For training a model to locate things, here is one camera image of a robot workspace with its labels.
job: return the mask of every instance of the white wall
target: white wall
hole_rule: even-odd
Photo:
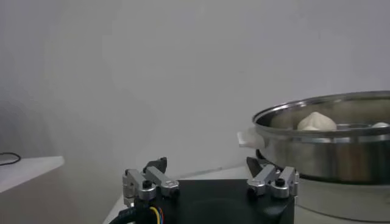
[[[64,155],[45,183],[69,199],[61,215],[15,223],[99,223],[126,167],[237,163],[235,132],[257,111],[390,81],[390,1],[0,2],[1,144]]]

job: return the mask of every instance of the metal bracket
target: metal bracket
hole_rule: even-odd
[[[293,167],[285,167],[278,179],[271,183],[271,194],[275,198],[288,198],[298,194],[299,173]]]
[[[268,188],[275,198],[288,198],[298,194],[299,173],[293,167],[285,167],[280,172],[272,164],[266,165],[253,179],[247,180],[251,197],[264,195]]]
[[[165,197],[177,198],[180,194],[179,182],[168,178],[165,174],[159,171],[156,167],[150,166],[146,168],[145,177],[160,186],[161,194]]]
[[[248,193],[261,196],[266,193],[268,182],[274,180],[277,176],[277,169],[274,165],[268,164],[253,179],[247,180],[249,187]]]
[[[126,170],[122,176],[124,204],[131,207],[133,199],[138,197],[150,201],[156,197],[156,185],[145,179],[135,169]]]

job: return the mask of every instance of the screw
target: screw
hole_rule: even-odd
[[[281,178],[276,179],[276,180],[275,180],[275,185],[276,185],[277,187],[283,187],[283,186],[285,185],[284,179],[281,179]]]
[[[143,189],[149,189],[152,187],[152,182],[150,180],[145,180],[142,182]]]

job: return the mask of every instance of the cable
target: cable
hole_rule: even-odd
[[[160,215],[161,215],[161,224],[164,224],[164,222],[165,222],[165,219],[164,219],[164,213],[163,213],[163,210],[162,210],[160,207],[158,207],[158,210],[160,211]]]
[[[22,159],[22,157],[20,157],[18,154],[13,153],[13,152],[1,152],[0,156],[2,156],[2,155],[12,155],[12,156],[15,156],[16,160],[8,162],[8,163],[0,163],[0,166],[11,165],[11,164],[19,162]]]
[[[157,224],[160,224],[160,214],[158,213],[157,209],[155,207],[149,207],[154,213],[156,214],[157,218]]]
[[[131,207],[119,212],[118,216],[115,217],[109,224],[127,224],[135,222],[136,218],[135,208]]]

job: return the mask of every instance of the pot rim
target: pot rim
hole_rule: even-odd
[[[269,138],[290,139],[300,142],[317,143],[349,143],[349,142],[372,142],[390,140],[390,127],[362,127],[350,130],[330,130],[330,131],[298,131],[282,128],[273,128],[257,123],[259,119],[269,113],[284,110],[292,107],[302,107],[302,105],[312,105],[329,101],[349,101],[355,99],[390,99],[390,91],[366,91],[357,93],[332,94],[319,97],[311,97],[303,100],[295,100],[280,105],[276,105],[258,112],[252,117],[252,123],[256,126],[259,134]]]

